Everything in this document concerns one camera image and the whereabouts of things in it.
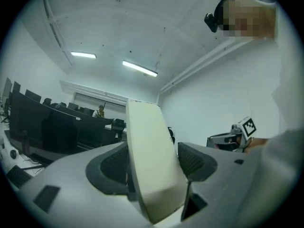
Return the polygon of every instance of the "black camera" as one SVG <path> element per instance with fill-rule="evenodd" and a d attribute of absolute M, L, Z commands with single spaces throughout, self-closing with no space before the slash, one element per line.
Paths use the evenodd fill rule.
<path fill-rule="evenodd" d="M 218 25 L 212 13 L 206 14 L 204 21 L 213 33 L 217 32 Z"/>

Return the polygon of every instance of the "ceiling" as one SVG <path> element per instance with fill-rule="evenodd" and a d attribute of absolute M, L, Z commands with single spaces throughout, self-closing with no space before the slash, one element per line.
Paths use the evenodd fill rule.
<path fill-rule="evenodd" d="M 71 64 L 71 72 L 159 90 L 181 71 L 227 40 L 204 23 L 219 0 L 44 0 L 46 16 L 61 48 L 42 41 L 33 18 L 27 29 L 57 64 Z M 71 51 L 95 53 L 97 59 L 76 58 Z M 65 62 L 56 61 L 59 57 Z M 158 76 L 124 67 L 134 62 Z"/>

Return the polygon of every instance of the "fluorescent light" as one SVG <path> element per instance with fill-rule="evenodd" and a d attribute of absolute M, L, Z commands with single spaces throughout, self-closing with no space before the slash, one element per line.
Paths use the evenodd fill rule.
<path fill-rule="evenodd" d="M 73 56 L 78 56 L 78 57 L 89 57 L 89 58 L 94 58 L 96 59 L 96 55 L 92 53 L 82 53 L 82 52 L 71 52 Z"/>
<path fill-rule="evenodd" d="M 143 72 L 143 73 L 145 73 L 145 74 L 148 74 L 148 75 L 151 75 L 151 76 L 153 76 L 153 77 L 156 77 L 156 76 L 157 76 L 157 73 L 156 73 L 156 72 L 151 71 L 151 70 L 149 70 L 149 69 L 147 69 L 147 68 L 145 68 L 145 67 L 142 67 L 142 66 L 139 66 L 139 65 L 136 65 L 136 64 L 133 64 L 133 63 L 129 63 L 129 62 L 127 62 L 127 61 L 123 61 L 123 65 L 125 65 L 125 66 L 127 66 L 127 67 L 134 68 L 134 69 L 136 69 L 136 70 L 138 70 L 138 71 L 141 71 L 141 72 Z"/>

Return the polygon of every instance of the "white wall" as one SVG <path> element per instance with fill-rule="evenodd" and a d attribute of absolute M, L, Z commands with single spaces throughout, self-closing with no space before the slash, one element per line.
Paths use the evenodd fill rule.
<path fill-rule="evenodd" d="M 125 106 L 115 105 L 103 100 L 94 99 L 85 95 L 76 94 L 74 104 L 81 107 L 86 107 L 92 110 L 97 110 L 100 105 L 104 105 L 104 117 L 105 118 L 118 118 L 126 122 L 126 108 Z"/>
<path fill-rule="evenodd" d="M 66 74 L 43 52 L 18 19 L 3 44 L 0 58 L 0 94 L 6 77 L 40 96 L 41 102 L 70 102 L 72 96 L 62 92 L 59 80 Z"/>
<path fill-rule="evenodd" d="M 93 89 L 106 91 L 116 95 L 121 95 L 126 98 L 132 98 L 142 101 L 148 101 L 155 103 L 158 91 L 148 90 L 146 87 L 141 87 L 135 82 L 118 82 L 117 80 L 111 80 L 108 77 L 103 76 L 99 71 L 90 71 L 87 69 L 84 71 L 72 71 L 67 81 L 75 84 L 84 85 Z"/>
<path fill-rule="evenodd" d="M 271 97 L 280 69 L 276 43 L 252 41 L 162 94 L 161 109 L 175 132 L 175 147 L 178 142 L 205 146 L 207 137 L 229 132 L 248 115 L 256 124 L 256 137 L 283 131 Z"/>

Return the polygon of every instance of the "black monitor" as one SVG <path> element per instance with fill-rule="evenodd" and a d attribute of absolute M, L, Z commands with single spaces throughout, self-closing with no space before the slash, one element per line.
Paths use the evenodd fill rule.
<path fill-rule="evenodd" d="M 102 120 L 104 120 L 105 125 L 111 125 L 114 122 L 114 118 L 104 118 L 101 116 L 98 116 L 97 118 L 101 118 Z"/>
<path fill-rule="evenodd" d="M 94 111 L 95 111 L 95 110 L 89 109 L 89 115 L 90 115 L 90 116 L 93 116 Z"/>
<path fill-rule="evenodd" d="M 16 90 L 16 91 L 20 92 L 20 88 L 21 88 L 21 85 L 15 81 L 14 86 L 13 86 L 13 91 Z"/>
<path fill-rule="evenodd" d="M 39 103 L 41 101 L 41 96 L 29 91 L 28 89 L 25 92 L 25 96 L 27 96 L 27 97 L 31 98 L 32 100 L 37 101 Z"/>
<path fill-rule="evenodd" d="M 116 132 L 114 130 L 105 129 L 103 133 L 102 146 L 115 143 Z"/>
<path fill-rule="evenodd" d="M 93 115 L 93 113 L 92 114 L 90 114 L 91 112 L 90 112 L 90 109 L 89 108 L 84 108 L 84 114 L 86 114 L 86 115 L 88 115 L 88 116 L 92 116 Z"/>
<path fill-rule="evenodd" d="M 12 93 L 10 140 L 22 151 L 26 133 L 30 151 L 24 154 L 30 158 L 35 154 L 55 161 L 83 151 L 77 147 L 78 125 L 75 116 L 40 104 L 17 91 Z"/>
<path fill-rule="evenodd" d="M 10 79 L 6 78 L 4 89 L 3 89 L 3 94 L 2 94 L 2 107 L 3 108 L 4 108 L 4 105 L 7 101 L 7 99 L 9 99 L 9 97 L 10 97 L 11 87 L 12 87 L 12 83 L 11 83 Z"/>
<path fill-rule="evenodd" d="M 93 148 L 101 146 L 103 131 L 106 125 L 106 121 L 103 118 L 91 117 L 64 106 L 59 106 L 58 110 L 80 119 L 78 143 Z"/>
<path fill-rule="evenodd" d="M 71 102 L 68 104 L 68 108 L 78 111 L 78 105 Z"/>

